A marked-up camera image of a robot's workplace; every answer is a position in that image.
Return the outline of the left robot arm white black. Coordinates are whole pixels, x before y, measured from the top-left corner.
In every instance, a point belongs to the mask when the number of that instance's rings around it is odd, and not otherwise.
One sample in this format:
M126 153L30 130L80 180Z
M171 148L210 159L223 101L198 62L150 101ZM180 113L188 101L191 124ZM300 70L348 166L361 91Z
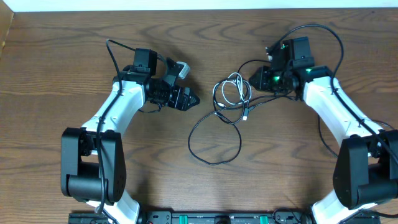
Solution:
M146 102L186 111L199 104L188 87L177 85L190 67L150 49L135 49L134 60L116 69L112 91L96 114L61 137L62 194L95 208L93 214L70 215L80 223L138 223L140 205L126 192L122 138Z

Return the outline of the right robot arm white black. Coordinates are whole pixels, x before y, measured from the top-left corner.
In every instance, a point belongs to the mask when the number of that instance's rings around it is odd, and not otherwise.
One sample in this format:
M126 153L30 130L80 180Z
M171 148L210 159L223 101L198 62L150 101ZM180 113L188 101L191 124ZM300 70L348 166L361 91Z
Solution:
M259 91L294 92L311 107L340 146L333 190L311 207L311 223L344 223L378 217L373 206L397 198L397 130L384 130L341 89L326 65L315 65L308 37L279 40L267 48L271 64L249 83Z

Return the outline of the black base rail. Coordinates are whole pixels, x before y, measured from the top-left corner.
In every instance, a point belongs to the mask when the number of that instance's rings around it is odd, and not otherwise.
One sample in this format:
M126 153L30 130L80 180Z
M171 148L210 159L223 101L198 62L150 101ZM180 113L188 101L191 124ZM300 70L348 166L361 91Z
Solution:
M94 213L70 213L69 224L94 223L128 223L122 222L111 215L96 215ZM138 224L294 224L315 223L309 213L288 212L287 210L270 213L175 213L168 211L141 212ZM380 224L380 218L369 215L355 215L354 218L338 222L354 224Z

